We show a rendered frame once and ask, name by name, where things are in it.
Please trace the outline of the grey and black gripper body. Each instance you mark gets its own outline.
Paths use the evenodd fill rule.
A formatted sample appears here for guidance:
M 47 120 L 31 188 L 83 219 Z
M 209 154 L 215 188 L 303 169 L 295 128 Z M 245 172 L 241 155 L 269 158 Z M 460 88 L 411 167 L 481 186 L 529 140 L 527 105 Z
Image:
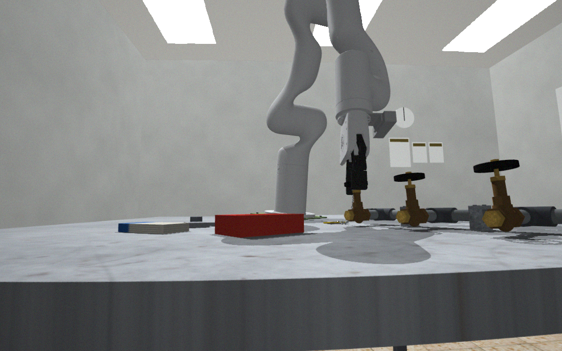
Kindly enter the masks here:
M 368 118 L 369 117 L 369 118 Z M 368 121 L 369 120 L 369 121 Z M 341 166 L 345 165 L 346 160 L 352 162 L 352 152 L 358 154 L 357 134 L 361 134 L 366 145 L 366 156 L 370 151 L 369 127 L 371 117 L 367 113 L 353 111 L 342 114 L 338 117 L 338 124 L 341 125 Z

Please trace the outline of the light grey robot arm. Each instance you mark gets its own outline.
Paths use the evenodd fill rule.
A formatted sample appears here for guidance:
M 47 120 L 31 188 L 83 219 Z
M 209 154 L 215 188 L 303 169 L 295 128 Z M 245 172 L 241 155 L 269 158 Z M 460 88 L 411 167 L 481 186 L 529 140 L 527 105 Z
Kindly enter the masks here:
M 309 154 L 325 133 L 326 115 L 315 107 L 294 104 L 295 98 L 315 82 L 321 65 L 321 46 L 310 23 L 328 27 L 335 60 L 336 120 L 342 114 L 369 114 L 373 138 L 384 138 L 397 122 L 396 111 L 385 108 L 390 83 L 381 53 L 363 28 L 359 0 L 285 0 L 284 15 L 294 34 L 292 67 L 281 93 L 267 113 L 267 126 L 277 134 L 300 137 L 278 151 L 274 210 L 264 214 L 306 213 Z M 365 53 L 364 53 L 365 52 Z

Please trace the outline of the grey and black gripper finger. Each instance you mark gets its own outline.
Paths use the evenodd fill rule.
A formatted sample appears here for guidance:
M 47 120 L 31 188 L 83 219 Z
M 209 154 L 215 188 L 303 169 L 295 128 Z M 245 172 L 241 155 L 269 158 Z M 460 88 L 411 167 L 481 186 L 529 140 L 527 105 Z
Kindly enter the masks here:
M 352 152 L 352 190 L 367 189 L 367 169 L 366 164 L 366 145 L 361 134 L 357 134 L 357 146 L 359 152 L 357 156 Z
M 352 163 L 349 162 L 349 159 L 346 160 L 346 182 L 352 181 Z M 352 193 L 352 187 L 346 187 L 346 194 L 347 195 L 353 195 Z

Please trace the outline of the dark red rectangular block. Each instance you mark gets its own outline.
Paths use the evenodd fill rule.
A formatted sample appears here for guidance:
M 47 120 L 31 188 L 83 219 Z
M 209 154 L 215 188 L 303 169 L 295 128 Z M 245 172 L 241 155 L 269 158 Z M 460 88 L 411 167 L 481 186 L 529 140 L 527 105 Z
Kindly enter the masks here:
M 216 215 L 215 234 L 230 237 L 258 237 L 304 232 L 304 214 Z

